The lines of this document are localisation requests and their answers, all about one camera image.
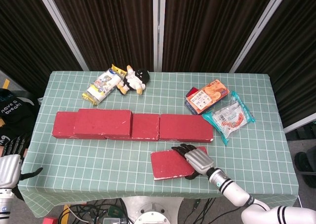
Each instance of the stuffed toy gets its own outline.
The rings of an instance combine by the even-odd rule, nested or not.
[[[138,69],[134,71],[133,68],[127,66],[127,75],[124,77],[117,88],[121,94],[126,94],[129,90],[136,90],[137,94],[142,94],[146,88],[146,83],[149,81],[149,73],[147,70]]]

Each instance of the red block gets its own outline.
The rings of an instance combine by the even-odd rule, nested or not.
[[[201,115],[162,114],[160,140],[211,142],[213,127]]]
[[[55,138],[77,138],[74,135],[76,112],[57,112],[52,135]]]
[[[44,218],[43,224],[57,224],[57,218]]]
[[[198,147],[207,154],[204,146]],[[174,150],[153,152],[151,154],[154,180],[172,179],[192,175],[193,167]]]
[[[158,141],[159,114],[133,114],[131,137],[111,138],[113,140]]]
[[[131,124],[130,110],[79,109],[74,134],[81,139],[130,137]]]

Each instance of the black curtain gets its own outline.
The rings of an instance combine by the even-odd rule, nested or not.
[[[162,70],[229,72],[270,0],[166,0]]]
[[[81,70],[41,0],[0,0],[0,70],[38,97],[49,75]]]
[[[237,69],[269,74],[283,126],[316,112],[316,0],[283,0]]]
[[[91,70],[153,70],[153,0],[55,0]]]

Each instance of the table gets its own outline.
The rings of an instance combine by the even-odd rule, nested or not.
[[[150,153],[168,150],[178,142],[56,139],[51,136],[57,111],[92,108],[81,98],[101,72],[53,72],[50,76],[22,172],[44,170],[19,183],[20,191],[36,217],[54,206],[136,195],[217,197],[221,194],[205,177],[195,180],[154,181]],[[256,118],[225,147],[217,132],[205,145],[217,167],[238,185],[269,206],[292,206],[298,182],[278,114],[268,75],[226,73],[150,73],[142,96],[114,90],[98,108],[130,109],[138,113],[190,114],[184,96],[191,87],[201,88],[219,79],[239,93]],[[228,96],[217,103],[219,107]]]

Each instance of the black shoe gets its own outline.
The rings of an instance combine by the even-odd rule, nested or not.
[[[298,152],[295,155],[294,163],[296,168],[301,172],[314,172],[308,162],[305,152]],[[304,182],[311,188],[316,188],[316,176],[302,175]]]

